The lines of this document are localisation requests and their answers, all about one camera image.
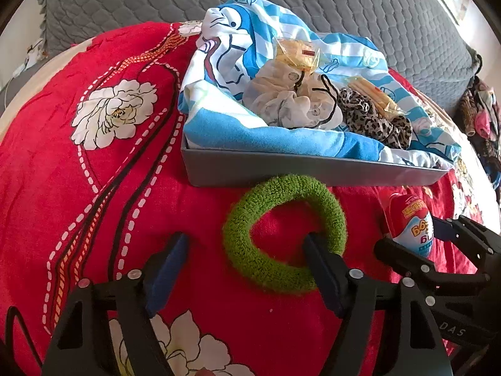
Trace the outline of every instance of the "gray quilted bedspread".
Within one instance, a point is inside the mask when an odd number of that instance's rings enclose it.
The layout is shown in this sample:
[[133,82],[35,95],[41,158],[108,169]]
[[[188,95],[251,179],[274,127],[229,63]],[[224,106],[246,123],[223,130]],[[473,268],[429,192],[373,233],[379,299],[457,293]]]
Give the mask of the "gray quilted bedspread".
[[[50,55],[145,21],[202,19],[226,0],[41,0]],[[270,0],[317,32],[369,37],[388,64],[450,113],[479,64],[436,0]]]

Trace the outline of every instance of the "red floral blanket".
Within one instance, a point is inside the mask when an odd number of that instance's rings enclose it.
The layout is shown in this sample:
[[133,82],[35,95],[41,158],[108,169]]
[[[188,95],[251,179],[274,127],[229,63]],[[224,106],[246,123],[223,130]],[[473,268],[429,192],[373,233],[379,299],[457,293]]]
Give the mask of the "red floral blanket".
[[[224,376],[317,376],[340,321],[318,292],[263,290],[230,265],[221,229],[246,189],[189,185],[177,96],[197,37],[177,28],[146,23],[96,37],[12,122],[0,146],[0,326],[16,306],[43,357],[80,279],[118,279],[181,231],[191,239],[189,259],[152,320],[176,376],[202,368]],[[451,217],[454,180],[451,172],[429,188],[390,190],[414,193],[435,216]],[[346,214],[348,266],[390,280],[396,277],[372,252],[382,237],[381,190],[332,189]],[[252,236],[270,256],[297,263],[302,239],[317,229],[298,202],[267,213]],[[474,269],[448,243],[436,242],[431,258],[441,271]],[[110,327],[129,374],[116,319]],[[372,372],[380,327],[378,317],[364,375]],[[39,374],[18,329],[15,354],[29,375]]]

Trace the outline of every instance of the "gray tray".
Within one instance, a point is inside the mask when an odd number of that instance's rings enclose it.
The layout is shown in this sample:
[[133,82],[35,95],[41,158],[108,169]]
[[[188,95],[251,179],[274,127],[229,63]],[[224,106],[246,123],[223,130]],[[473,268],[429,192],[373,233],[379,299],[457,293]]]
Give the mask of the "gray tray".
[[310,175],[327,186],[427,186],[447,171],[297,154],[188,148],[182,137],[181,152],[193,186],[250,187],[286,174]]

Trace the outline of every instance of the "blue and white fabric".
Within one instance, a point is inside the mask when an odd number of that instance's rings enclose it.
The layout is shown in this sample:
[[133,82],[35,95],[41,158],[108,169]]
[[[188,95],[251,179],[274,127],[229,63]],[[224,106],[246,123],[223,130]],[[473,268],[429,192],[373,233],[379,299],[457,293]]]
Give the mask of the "blue and white fabric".
[[[407,112],[414,129],[410,151],[350,133],[269,127],[241,105],[249,80],[274,57],[279,37],[313,42],[327,58],[317,71],[338,87],[349,76],[363,76]],[[265,151],[392,162],[450,169],[460,146],[431,120],[414,98],[388,73],[384,55],[366,38],[315,34],[290,10],[267,0],[229,0],[210,8],[202,22],[198,50],[191,59],[179,96],[189,114],[184,134],[190,147]]]

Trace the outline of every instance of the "green hair tie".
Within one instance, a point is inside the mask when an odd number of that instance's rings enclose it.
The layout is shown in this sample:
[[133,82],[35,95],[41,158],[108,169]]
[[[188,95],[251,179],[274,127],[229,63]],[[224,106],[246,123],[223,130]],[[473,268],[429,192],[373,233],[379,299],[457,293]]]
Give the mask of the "green hair tie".
[[234,206],[223,228],[226,254],[241,275],[282,293],[315,290],[315,280],[308,267],[289,266],[259,250],[250,230],[266,212],[293,200],[307,201],[320,215],[329,251],[342,255],[347,236],[343,210],[324,184],[306,175],[275,177],[254,187]]

